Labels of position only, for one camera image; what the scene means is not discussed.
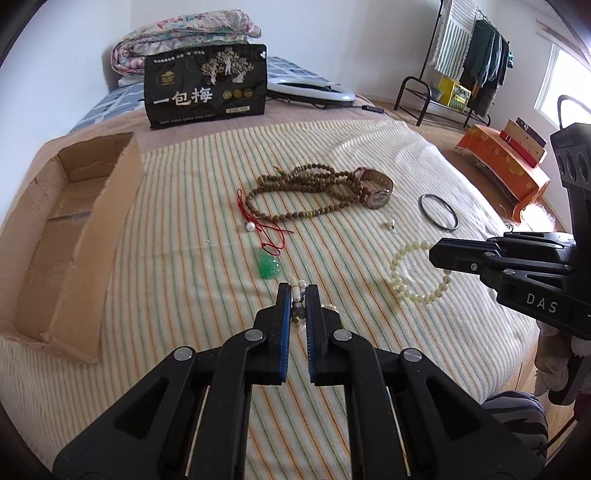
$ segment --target orange tablecloth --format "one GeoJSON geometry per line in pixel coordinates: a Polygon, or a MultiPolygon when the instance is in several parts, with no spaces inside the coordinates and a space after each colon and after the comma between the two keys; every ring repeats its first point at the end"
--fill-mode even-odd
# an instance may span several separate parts
{"type": "Polygon", "coordinates": [[[548,187],[550,178],[544,170],[531,167],[494,128],[473,126],[457,147],[474,153],[515,197],[516,204],[511,216],[516,223],[521,223],[521,212],[542,196],[548,187]]]}

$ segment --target brown beaded necklace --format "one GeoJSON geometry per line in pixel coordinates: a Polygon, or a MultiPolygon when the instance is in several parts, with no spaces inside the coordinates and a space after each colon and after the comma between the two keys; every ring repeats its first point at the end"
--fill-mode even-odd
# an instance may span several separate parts
{"type": "Polygon", "coordinates": [[[357,203],[362,195],[369,191],[367,187],[361,185],[361,180],[355,176],[355,172],[337,172],[334,168],[324,164],[310,163],[294,168],[291,173],[285,173],[278,169],[277,173],[277,175],[258,177],[256,181],[259,186],[247,195],[245,205],[252,216],[275,223],[298,218],[312,218],[347,208],[357,203]],[[350,193],[342,193],[339,191],[339,186],[347,187],[350,193]],[[270,215],[261,212],[254,205],[255,196],[265,192],[326,192],[339,202],[307,212],[270,215]]]}

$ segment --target open cardboard box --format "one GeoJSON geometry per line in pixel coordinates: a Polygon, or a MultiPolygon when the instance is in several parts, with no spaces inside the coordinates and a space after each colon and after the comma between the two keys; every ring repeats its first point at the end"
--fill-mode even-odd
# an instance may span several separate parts
{"type": "Polygon", "coordinates": [[[59,151],[0,235],[0,335],[97,363],[105,291],[142,180],[132,133],[59,151]]]}

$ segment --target red string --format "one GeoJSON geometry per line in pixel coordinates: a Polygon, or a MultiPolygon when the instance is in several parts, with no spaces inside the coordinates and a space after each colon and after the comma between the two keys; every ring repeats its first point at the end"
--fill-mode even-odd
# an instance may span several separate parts
{"type": "Polygon", "coordinates": [[[240,213],[242,214],[242,217],[247,222],[254,223],[257,231],[264,234],[267,237],[267,240],[269,241],[269,243],[267,243],[267,242],[261,243],[261,248],[265,252],[267,252],[269,255],[273,255],[273,257],[279,257],[279,255],[281,255],[281,250],[283,250],[285,248],[285,233],[293,233],[293,232],[291,230],[285,230],[285,229],[279,227],[279,225],[277,225],[275,222],[272,222],[273,225],[265,225],[264,223],[261,223],[261,221],[258,218],[256,218],[255,216],[252,216],[248,212],[248,210],[246,210],[246,208],[244,207],[244,199],[242,198],[242,189],[238,189],[238,195],[236,197],[236,201],[238,202],[238,208],[240,208],[240,213]],[[279,233],[279,235],[281,237],[281,246],[278,246],[273,242],[273,239],[269,236],[267,229],[273,230],[273,231],[276,231],[279,233]],[[274,249],[274,251],[267,250],[268,247],[274,249]]]}

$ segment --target folded quilt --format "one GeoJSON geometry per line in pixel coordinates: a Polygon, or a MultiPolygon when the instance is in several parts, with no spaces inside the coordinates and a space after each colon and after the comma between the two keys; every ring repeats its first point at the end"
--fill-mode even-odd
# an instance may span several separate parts
{"type": "Polygon", "coordinates": [[[246,42],[261,36],[261,29],[241,10],[217,10],[169,18],[137,28],[111,53],[111,66],[124,76],[143,76],[144,59],[177,48],[246,42]]]}

